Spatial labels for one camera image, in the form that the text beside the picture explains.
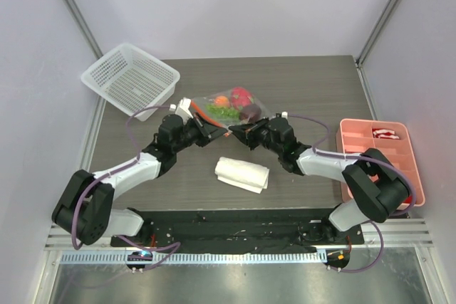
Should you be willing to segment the dark purple fake fruit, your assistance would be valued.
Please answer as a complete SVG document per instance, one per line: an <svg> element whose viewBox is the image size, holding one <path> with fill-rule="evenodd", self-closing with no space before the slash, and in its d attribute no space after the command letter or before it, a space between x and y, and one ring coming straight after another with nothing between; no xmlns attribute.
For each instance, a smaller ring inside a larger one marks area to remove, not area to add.
<svg viewBox="0 0 456 304"><path fill-rule="evenodd" d="M246 123L255 123L261 119L261 114L261 108L257 104L252 103L239 111L239 120Z"/></svg>

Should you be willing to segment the clear zip top bag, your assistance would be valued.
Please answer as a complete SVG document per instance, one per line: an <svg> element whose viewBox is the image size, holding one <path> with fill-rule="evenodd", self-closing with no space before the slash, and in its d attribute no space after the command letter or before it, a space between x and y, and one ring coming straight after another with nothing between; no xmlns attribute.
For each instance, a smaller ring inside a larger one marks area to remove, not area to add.
<svg viewBox="0 0 456 304"><path fill-rule="evenodd" d="M223 128L252 124L272 116L263 102L243 87L193 98L191 109L206 122Z"/></svg>

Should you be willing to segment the red fake dragon fruit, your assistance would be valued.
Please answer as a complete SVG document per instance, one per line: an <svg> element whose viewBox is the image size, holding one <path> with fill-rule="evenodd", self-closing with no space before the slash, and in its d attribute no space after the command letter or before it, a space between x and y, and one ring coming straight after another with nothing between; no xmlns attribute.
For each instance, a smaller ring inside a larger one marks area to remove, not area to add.
<svg viewBox="0 0 456 304"><path fill-rule="evenodd" d="M235 87L231 91L230 102L236 110L242 110L254 103L253 95L245 88Z"/></svg>

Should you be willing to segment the green fake grapes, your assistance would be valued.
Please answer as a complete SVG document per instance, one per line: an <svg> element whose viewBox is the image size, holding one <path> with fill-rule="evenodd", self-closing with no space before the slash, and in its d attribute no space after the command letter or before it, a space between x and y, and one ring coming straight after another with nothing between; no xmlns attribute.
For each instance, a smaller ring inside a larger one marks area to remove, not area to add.
<svg viewBox="0 0 456 304"><path fill-rule="evenodd" d="M237 120L239 118L239 111L232 107L219 108L214 104L208 104L206 109L212 117L219 120Z"/></svg>

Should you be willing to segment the orange fake fruit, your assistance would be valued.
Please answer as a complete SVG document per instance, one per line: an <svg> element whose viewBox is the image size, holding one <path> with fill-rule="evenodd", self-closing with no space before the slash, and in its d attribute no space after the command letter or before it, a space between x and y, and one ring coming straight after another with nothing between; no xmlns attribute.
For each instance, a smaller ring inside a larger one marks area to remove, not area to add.
<svg viewBox="0 0 456 304"><path fill-rule="evenodd" d="M213 100L213 104L219 108L230 108L231 103L229 98L224 95L219 95Z"/></svg>

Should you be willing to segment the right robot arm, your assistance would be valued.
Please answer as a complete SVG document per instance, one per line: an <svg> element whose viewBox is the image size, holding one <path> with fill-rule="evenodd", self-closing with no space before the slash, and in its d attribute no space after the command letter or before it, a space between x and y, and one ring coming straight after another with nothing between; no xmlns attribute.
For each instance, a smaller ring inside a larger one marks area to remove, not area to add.
<svg viewBox="0 0 456 304"><path fill-rule="evenodd" d="M406 209L399 209L406 199L409 206L416 203L410 180L375 148L343 154L305 145L297 140L284 116L232 125L229 130L249 149L262 146L275 153L289 173L325 177L348 186L353 198L336 206L321 227L329 243L340 242L349 229L366 221L383 223L392 215L406 213Z"/></svg>

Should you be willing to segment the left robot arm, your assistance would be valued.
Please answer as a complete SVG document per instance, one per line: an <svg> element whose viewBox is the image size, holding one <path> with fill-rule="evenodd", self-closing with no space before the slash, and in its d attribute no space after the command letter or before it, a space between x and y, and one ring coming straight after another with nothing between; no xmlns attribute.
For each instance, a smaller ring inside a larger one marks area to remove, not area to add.
<svg viewBox="0 0 456 304"><path fill-rule="evenodd" d="M176 164L178 152L192 145L205 147L228 132L249 145L244 136L267 122L263 118L225 128L198 115L188 121L176 114L166 115L154 140L131 160L99 175L84 169L75 172L53 210L52 221L71 235L74 249L91 245L106 232L115 198L166 174Z"/></svg>

